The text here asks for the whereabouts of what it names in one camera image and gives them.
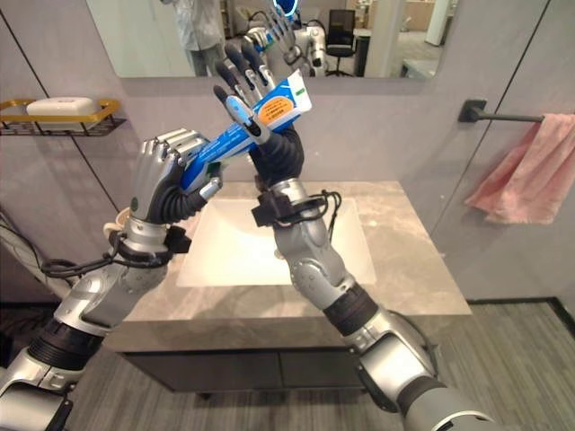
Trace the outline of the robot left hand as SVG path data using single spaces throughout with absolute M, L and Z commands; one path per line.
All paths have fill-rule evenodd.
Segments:
M 175 129 L 141 145 L 133 172 L 129 215 L 149 224 L 175 224 L 196 215 L 223 187 L 222 169 L 200 169 L 189 186 L 181 181 L 208 140 L 195 130 Z

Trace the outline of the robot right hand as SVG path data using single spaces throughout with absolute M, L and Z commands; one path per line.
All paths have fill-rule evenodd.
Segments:
M 227 42 L 224 52 L 237 71 L 234 73 L 223 60 L 218 60 L 216 71 L 231 92 L 219 85 L 214 86 L 213 91 L 229 116 L 254 143 L 249 155 L 257 171 L 257 189 L 265 190 L 284 180 L 298 178 L 305 161 L 299 134 L 291 126 L 274 132 L 257 118 L 253 110 L 254 103 L 277 86 L 273 73 L 246 40 L 240 48 Z

